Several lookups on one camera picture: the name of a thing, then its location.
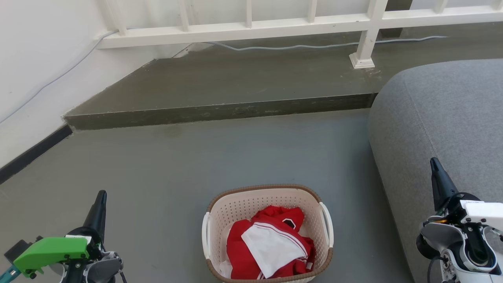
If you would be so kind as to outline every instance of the robotic arm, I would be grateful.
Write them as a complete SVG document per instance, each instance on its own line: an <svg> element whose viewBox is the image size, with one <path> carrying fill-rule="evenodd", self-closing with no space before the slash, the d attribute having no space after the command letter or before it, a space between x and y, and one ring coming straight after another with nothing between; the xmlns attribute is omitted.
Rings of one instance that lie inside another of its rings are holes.
<svg viewBox="0 0 503 283"><path fill-rule="evenodd" d="M12 266L0 275L0 283L12 282L20 274L34 279L48 265L61 275L60 283L115 283L118 273L126 283L122 258L104 247L106 204L107 193L101 190L82 227L65 237L19 241L4 255Z"/></svg>
<svg viewBox="0 0 503 283"><path fill-rule="evenodd" d="M503 203L484 202L476 196L458 192L437 158L432 168L435 215L421 223L416 245L419 252L441 261L443 283L503 283L498 260L503 260L487 243L486 232L503 241Z"/></svg>

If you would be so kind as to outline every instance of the white cable on wall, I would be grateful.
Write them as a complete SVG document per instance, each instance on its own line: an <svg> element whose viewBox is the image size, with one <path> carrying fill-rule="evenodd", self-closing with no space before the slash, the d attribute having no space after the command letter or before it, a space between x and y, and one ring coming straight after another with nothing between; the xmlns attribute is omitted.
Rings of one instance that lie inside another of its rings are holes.
<svg viewBox="0 0 503 283"><path fill-rule="evenodd" d="M18 107L16 107L16 109L11 112L10 114L6 115L5 117L3 117L1 120L0 120L0 124L3 123L5 120L7 120L9 117L11 117L12 115L14 115L14 113L18 112L21 108L23 108L26 104L28 104L33 98L35 98L43 89L45 89L47 86L49 86L50 84L52 84L53 82L57 81L58 79L60 79L61 77L63 77L64 75L66 75L67 73L69 73L71 70L73 70L75 67L77 67L82 61L84 61L84 59L86 59L90 54L91 52L96 49L96 46L107 36L109 35L112 35L114 33L118 32L118 30L115 30L115 31L111 31L109 33L106 33L104 35L102 35L98 41L96 42L96 44L89 50L89 52L87 52L76 64L74 64L72 67L68 68L67 70L65 70L63 73L61 73L58 77L56 77L55 79L53 79L52 81L44 84L44 86L42 86L41 88L39 88L36 92L34 92L34 94L32 96L30 96L27 100L25 100L23 103L21 103ZM419 38L419 39L416 39L416 38L411 38L411 39L389 39L389 40L380 40L380 41L376 41L376 43L388 43L388 42L408 42L408 41L423 41L423 40L427 40L427 39L432 39L432 38L444 38L444 37L447 37L447 36L428 36L428 37L424 37L424 38ZM358 42L351 42L351 43L344 43L344 44L334 44L334 45L325 45L325 46L310 46L310 45L295 45L295 46L287 46L287 47L245 47L245 48L235 48L235 47L232 47L232 46L228 46L228 45L225 45L225 44L222 44L222 43L219 43L219 42L207 42L209 44L213 44L213 45L218 45L218 46L222 46L222 47L225 47L225 48L229 48L229 49L232 49L232 50L235 50L235 51L245 51L245 50L252 50L252 49L261 49L261 50L287 50L287 49L294 49L294 48L301 48L301 47L304 47L304 48L332 48L332 47L341 47L341 46L348 46L348 45L358 45Z"/></svg>

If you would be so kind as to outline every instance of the red and white jacket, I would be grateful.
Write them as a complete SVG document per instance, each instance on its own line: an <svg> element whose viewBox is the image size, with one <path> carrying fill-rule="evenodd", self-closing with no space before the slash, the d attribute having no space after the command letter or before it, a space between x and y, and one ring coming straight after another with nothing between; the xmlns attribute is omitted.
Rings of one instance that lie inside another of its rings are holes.
<svg viewBox="0 0 503 283"><path fill-rule="evenodd" d="M314 243L299 235L303 221L304 213L298 207L269 206L251 221L235 222L227 238L230 278L265 279L311 272Z"/></svg>

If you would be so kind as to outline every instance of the brown basket rim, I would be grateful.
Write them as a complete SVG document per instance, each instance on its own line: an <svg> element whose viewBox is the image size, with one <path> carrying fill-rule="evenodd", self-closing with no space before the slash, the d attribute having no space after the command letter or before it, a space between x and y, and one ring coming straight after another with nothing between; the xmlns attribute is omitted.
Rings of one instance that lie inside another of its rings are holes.
<svg viewBox="0 0 503 283"><path fill-rule="evenodd" d="M318 196L316 192L314 192L312 189L299 185L299 184L271 184L271 185L258 185L258 186L249 186L249 187L242 187L242 188L237 188L229 191L225 191L218 196L216 196L208 206L207 212L211 212L211 209L215 205L215 203L221 199L222 197L226 195L230 195L233 193L239 193L239 192L246 192L246 191L253 191L253 190L263 190L263 189L283 189L283 188L292 188L292 189L299 189L299 190L304 190L308 193L310 193L318 202L321 202L321 198ZM304 273L304 274L299 274L295 276L288 276L288 277L282 277L282 278L273 278L273 279L230 279L230 278L225 278L222 275L220 275L216 269L213 267L213 264L211 263L210 259L206 259L206 264L208 265L208 268L210 269L211 274L215 276L218 280L224 282L224 283L282 283L282 282L289 282L289 281L296 281L296 280L301 280L309 277L314 277L317 276L318 274L322 273L325 271L325 269L328 267L330 264L330 261L332 260L332 255L333 255L333 248L328 248L328 253L326 255L325 262L318 267L317 269Z"/></svg>

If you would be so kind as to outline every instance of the green robot arm part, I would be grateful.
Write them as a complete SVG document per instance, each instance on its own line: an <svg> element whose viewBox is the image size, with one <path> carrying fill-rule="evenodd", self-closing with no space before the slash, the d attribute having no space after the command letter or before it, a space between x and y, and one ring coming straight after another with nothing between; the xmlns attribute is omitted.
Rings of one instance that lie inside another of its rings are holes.
<svg viewBox="0 0 503 283"><path fill-rule="evenodd" d="M16 260L14 265L24 276L39 271L42 267L60 261L77 258L89 258L86 251L88 241L85 238L47 237L33 243Z"/></svg>

